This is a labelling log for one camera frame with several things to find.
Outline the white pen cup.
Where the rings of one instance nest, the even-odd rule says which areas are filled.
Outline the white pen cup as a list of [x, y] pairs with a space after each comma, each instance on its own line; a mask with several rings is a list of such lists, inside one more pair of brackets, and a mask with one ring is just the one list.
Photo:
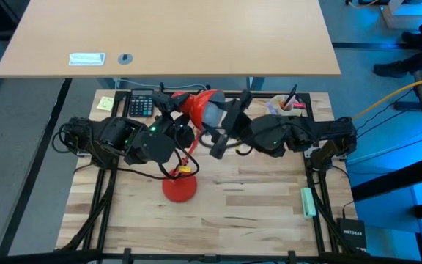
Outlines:
[[289, 106], [286, 109], [281, 108], [281, 103], [283, 103], [288, 98], [288, 95], [276, 95], [271, 98], [270, 102], [273, 108], [277, 111], [278, 115], [281, 116], [291, 116], [291, 117], [300, 117], [303, 113], [302, 109], [293, 109], [292, 104], [296, 103], [295, 98], [291, 99]]

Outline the black aluminium table frame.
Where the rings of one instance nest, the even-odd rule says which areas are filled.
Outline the black aluminium table frame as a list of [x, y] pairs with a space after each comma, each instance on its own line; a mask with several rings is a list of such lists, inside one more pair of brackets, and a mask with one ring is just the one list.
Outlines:
[[[127, 95], [126, 92], [116, 92], [115, 98], [114, 98], [114, 106], [112, 108], [111, 117], [116, 117], [116, 111], [117, 106], [119, 103], [118, 98], [120, 95], [124, 95], [127, 98], [130, 97], [130, 95]], [[182, 115], [181, 113], [174, 111], [171, 113], [171, 116], [175, 119], [178, 116]], [[323, 141], [320, 141], [318, 144], [315, 144], [313, 147], [311, 147], [309, 150], [315, 150], [324, 144]], [[176, 156], [179, 159], [179, 161], [182, 160], [182, 158], [185, 157], [185, 154], [178, 149], [176, 152]], [[81, 226], [80, 230], [73, 236], [71, 241], [62, 247], [61, 249], [54, 250], [51, 253], [40, 253], [40, 254], [25, 254], [25, 255], [14, 255], [14, 256], [7, 256], [2, 255], [0, 256], [0, 264], [80, 264], [80, 263], [87, 263], [91, 261], [101, 261], [106, 259], [119, 259], [119, 254], [113, 254], [113, 253], [105, 253], [103, 252], [102, 243], [105, 242], [104, 237], [107, 233], [107, 227], [105, 226], [107, 223], [102, 222], [100, 227], [101, 230], [99, 231], [99, 247], [96, 249], [83, 249], [83, 250], [77, 250], [78, 246], [82, 241], [85, 241], [88, 234], [92, 233], [93, 225], [97, 221], [98, 216], [103, 213], [105, 215], [106, 207], [107, 205], [110, 206], [113, 200], [114, 196], [114, 187], [115, 183], [112, 182], [115, 181], [117, 172], [122, 170], [124, 172], [133, 172], [138, 175], [141, 175], [142, 177], [148, 177], [153, 180], [173, 180], [174, 177], [164, 169], [164, 164], [157, 164], [158, 168], [160, 169], [161, 173], [164, 175], [164, 177], [156, 177], [153, 175], [148, 175], [147, 173], [138, 172], [133, 169], [120, 169], [118, 167], [119, 159], [117, 158], [113, 162], [113, 166], [107, 169], [104, 169], [102, 167], [98, 167], [99, 171], [103, 170], [110, 170], [111, 171], [111, 180], [108, 182], [108, 186], [105, 190], [104, 195], [101, 196], [98, 203], [93, 207], [92, 212], [89, 213], [89, 217], [86, 219], [86, 221]], [[326, 170], [315, 170], [311, 168], [309, 164], [309, 156], [308, 158], [304, 158], [304, 161], [307, 162], [308, 166], [306, 166], [307, 169], [312, 169], [317, 172], [326, 172]], [[320, 263], [332, 263], [332, 264], [350, 264], [350, 261], [356, 260], [359, 261], [359, 264], [361, 262], [364, 262], [365, 264], [394, 264], [398, 263], [401, 260], [395, 259], [395, 258], [387, 258], [387, 257], [370, 257], [369, 254], [362, 252], [359, 249], [356, 249], [349, 241], [345, 240], [340, 229], [334, 224], [333, 217], [329, 215], [328, 209], [325, 208], [325, 205], [323, 201], [318, 197], [317, 191], [315, 190], [315, 187], [311, 186], [312, 183], [309, 183], [309, 187], [312, 191], [314, 202], [316, 205], [316, 209], [319, 210], [319, 212], [322, 214], [322, 217], [327, 222], [329, 230], [335, 235], [336, 239], [338, 239], [339, 245], [341, 245], [341, 248], [346, 250], [346, 253], [332, 253], [332, 252], [321, 252], [318, 256], [313, 257], [298, 257], [295, 252], [288, 251], [287, 255], [284, 255], [285, 259], [280, 260], [278, 259], [278, 256], [270, 256], [270, 255], [219, 255], [219, 254], [132, 254], [131, 248], [126, 248], [124, 250], [124, 253], [121, 254], [121, 257], [125, 259], [124, 263], [126, 264], [132, 264], [135, 259], [141, 259], [141, 260], [159, 260], [161, 257], [164, 257], [164, 260], [187, 260], [187, 261], [200, 261], [203, 263], [209, 262], [209, 263], [217, 263], [220, 261], [240, 261], [244, 260], [244, 257], [250, 257], [251, 259], [255, 259], [257, 262], [267, 262], [267, 261], [285, 261], [286, 264], [289, 264], [291, 262], [297, 263], [297, 261], [300, 262], [320, 262]]]

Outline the black Netgear router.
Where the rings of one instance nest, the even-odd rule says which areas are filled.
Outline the black Netgear router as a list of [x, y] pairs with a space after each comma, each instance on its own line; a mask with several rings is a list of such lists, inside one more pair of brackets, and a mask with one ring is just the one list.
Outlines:
[[349, 241], [356, 249], [366, 252], [366, 228], [364, 222], [338, 218], [337, 223], [344, 239]]

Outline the yellow sticky note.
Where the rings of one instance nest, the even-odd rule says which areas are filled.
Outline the yellow sticky note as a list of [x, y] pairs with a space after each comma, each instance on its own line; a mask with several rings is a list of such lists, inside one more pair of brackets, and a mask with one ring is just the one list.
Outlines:
[[97, 109], [103, 111], [111, 111], [114, 106], [114, 98], [102, 96], [98, 105]]

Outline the black floor beam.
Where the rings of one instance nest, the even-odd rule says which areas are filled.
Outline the black floor beam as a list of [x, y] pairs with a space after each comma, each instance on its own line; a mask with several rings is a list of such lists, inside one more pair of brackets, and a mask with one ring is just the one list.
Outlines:
[[352, 187], [355, 202], [422, 182], [422, 161]]

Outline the black calculator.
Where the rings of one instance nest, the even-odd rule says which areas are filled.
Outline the black calculator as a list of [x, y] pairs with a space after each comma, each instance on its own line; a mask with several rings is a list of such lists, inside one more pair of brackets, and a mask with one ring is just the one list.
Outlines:
[[130, 91], [129, 115], [131, 117], [151, 117], [153, 115], [153, 89], [132, 89]]

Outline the mint green rectangular box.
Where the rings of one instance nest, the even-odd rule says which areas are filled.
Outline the mint green rectangular box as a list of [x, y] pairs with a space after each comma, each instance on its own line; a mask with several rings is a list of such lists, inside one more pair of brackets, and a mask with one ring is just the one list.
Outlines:
[[312, 219], [317, 215], [317, 208], [310, 188], [301, 188], [300, 195], [303, 206], [303, 216], [305, 219]]

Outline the black pen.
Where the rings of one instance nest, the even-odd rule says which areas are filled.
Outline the black pen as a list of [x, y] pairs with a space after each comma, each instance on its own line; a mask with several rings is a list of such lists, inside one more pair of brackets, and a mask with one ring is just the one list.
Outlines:
[[281, 104], [282, 109], [286, 108], [286, 106], [289, 104], [290, 100], [295, 96], [296, 91], [297, 91], [297, 84], [293, 86], [291, 92], [288, 95], [288, 98]]

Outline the tan wooden desk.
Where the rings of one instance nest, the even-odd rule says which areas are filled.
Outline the tan wooden desk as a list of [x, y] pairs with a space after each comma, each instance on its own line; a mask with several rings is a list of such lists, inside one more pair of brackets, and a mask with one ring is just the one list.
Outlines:
[[340, 73], [318, 0], [30, 0], [0, 61], [0, 78]]

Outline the red desk lamp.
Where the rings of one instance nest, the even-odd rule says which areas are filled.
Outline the red desk lamp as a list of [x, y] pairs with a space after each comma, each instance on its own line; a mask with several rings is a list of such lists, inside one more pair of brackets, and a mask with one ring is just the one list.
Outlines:
[[189, 94], [189, 98], [181, 107], [181, 114], [185, 114], [190, 118], [189, 124], [193, 125], [192, 129], [195, 139], [189, 148], [179, 149], [185, 154], [185, 157], [179, 162], [176, 169], [171, 171], [173, 180], [164, 180], [162, 183], [163, 194], [172, 202], [187, 202], [192, 199], [197, 191], [196, 174], [199, 171], [199, 165], [195, 164], [196, 169], [191, 173], [179, 172], [180, 166], [188, 166], [189, 162], [196, 163], [192, 156], [194, 150], [199, 144], [200, 137], [203, 135], [203, 123], [207, 123], [213, 127], [217, 127], [222, 118], [223, 110], [218, 108], [218, 102], [223, 101], [224, 93], [220, 90], [209, 89], [201, 91], [197, 94]]

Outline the white platform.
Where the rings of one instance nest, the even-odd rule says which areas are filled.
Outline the white platform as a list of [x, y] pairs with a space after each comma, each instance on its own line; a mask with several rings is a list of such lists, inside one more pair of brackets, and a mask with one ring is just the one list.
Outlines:
[[416, 30], [422, 25], [422, 3], [409, 4], [405, 0], [390, 0], [385, 6], [380, 7], [382, 17], [390, 29]]

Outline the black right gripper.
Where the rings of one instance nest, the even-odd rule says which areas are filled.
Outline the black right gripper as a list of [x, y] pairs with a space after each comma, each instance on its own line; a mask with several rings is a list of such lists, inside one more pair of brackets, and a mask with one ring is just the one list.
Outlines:
[[243, 90], [238, 98], [218, 102], [218, 108], [226, 110], [226, 115], [222, 119], [222, 127], [213, 127], [203, 123], [203, 132], [211, 137], [220, 137], [227, 135], [231, 139], [239, 139], [243, 130], [251, 123], [251, 119], [245, 114], [245, 110], [250, 106], [252, 93]]

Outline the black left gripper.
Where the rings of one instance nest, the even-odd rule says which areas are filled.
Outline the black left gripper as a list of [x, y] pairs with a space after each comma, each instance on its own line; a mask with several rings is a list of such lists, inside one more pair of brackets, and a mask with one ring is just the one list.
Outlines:
[[[161, 112], [172, 113], [181, 112], [181, 107], [189, 98], [188, 93], [174, 93], [167, 95], [163, 92], [154, 92], [152, 94], [153, 105]], [[176, 146], [181, 148], [191, 147], [195, 135], [192, 127], [189, 126], [190, 118], [185, 114], [173, 118], [172, 116], [157, 115], [152, 124], [156, 131], [167, 135], [175, 141]]]

